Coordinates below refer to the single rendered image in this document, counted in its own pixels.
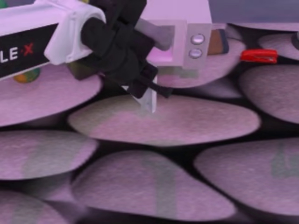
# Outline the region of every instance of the red object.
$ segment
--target red object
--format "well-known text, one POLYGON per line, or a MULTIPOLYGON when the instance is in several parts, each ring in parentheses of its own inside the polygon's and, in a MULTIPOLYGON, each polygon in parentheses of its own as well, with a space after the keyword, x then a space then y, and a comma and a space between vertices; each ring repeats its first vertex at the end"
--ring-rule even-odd
POLYGON ((250 49, 244 50, 241 60, 246 62, 277 63, 278 54, 276 50, 270 49, 250 49))

